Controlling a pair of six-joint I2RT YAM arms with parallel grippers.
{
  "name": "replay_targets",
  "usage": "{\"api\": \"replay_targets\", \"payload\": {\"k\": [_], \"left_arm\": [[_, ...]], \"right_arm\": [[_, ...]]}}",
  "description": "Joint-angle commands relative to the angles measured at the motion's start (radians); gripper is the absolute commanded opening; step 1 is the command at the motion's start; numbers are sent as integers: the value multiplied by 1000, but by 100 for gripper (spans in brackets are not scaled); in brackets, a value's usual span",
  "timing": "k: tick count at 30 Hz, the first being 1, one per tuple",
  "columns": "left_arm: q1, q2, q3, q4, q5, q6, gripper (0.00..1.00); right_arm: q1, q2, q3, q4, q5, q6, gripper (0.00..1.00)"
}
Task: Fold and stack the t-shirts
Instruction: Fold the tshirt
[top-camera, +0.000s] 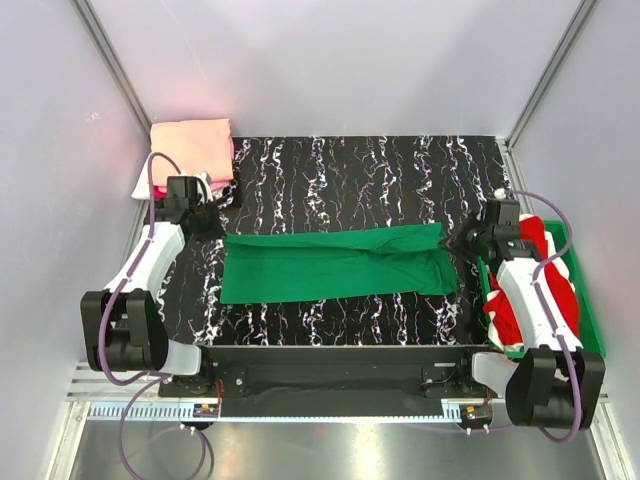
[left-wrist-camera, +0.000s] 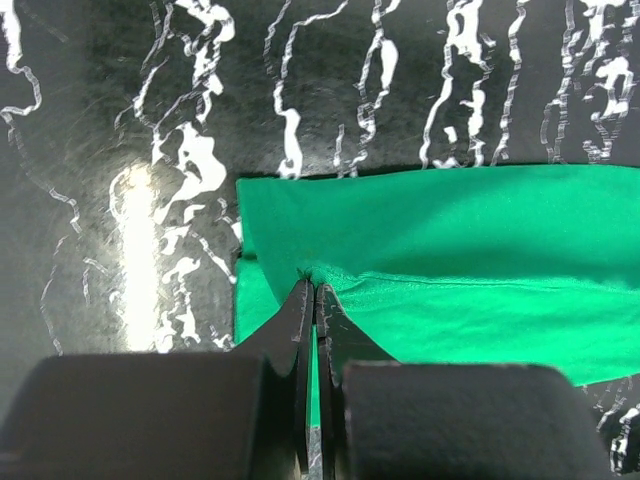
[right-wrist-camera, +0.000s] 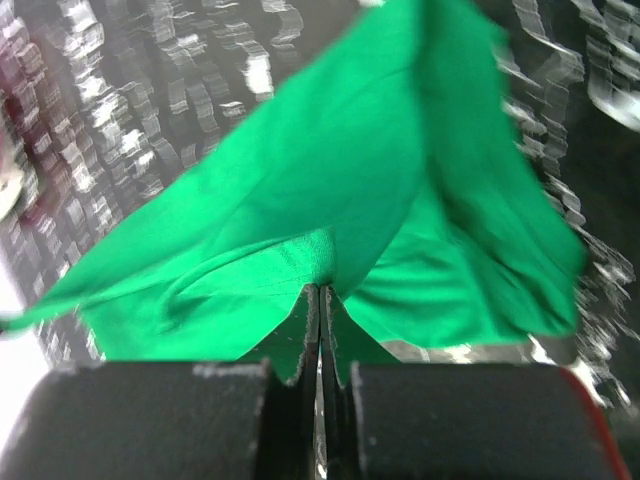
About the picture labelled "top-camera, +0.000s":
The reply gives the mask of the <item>green t shirt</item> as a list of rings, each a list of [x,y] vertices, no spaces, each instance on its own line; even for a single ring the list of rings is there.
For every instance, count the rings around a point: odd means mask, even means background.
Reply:
[[[273,235],[229,234],[220,301],[288,303],[370,295],[446,296],[458,275],[439,223]]]

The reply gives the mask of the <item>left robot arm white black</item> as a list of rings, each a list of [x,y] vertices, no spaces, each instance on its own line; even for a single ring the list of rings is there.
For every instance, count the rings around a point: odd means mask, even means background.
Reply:
[[[169,338],[157,302],[169,267],[187,242],[223,236],[217,201],[165,198],[149,210],[139,242],[114,279],[81,299],[92,370],[118,386],[146,375],[173,375],[196,396],[214,388],[216,372],[204,364],[202,349]]]

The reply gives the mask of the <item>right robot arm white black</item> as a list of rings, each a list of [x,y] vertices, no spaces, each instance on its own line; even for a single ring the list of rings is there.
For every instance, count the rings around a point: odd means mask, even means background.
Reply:
[[[482,260],[514,313],[524,356],[476,353],[454,371],[466,396],[489,387],[501,395],[511,423],[535,427],[554,442],[568,443],[590,427],[600,396],[605,361],[586,350],[566,322],[548,284],[547,266],[568,247],[540,253],[523,238],[518,216],[472,212],[441,243],[468,261]]]

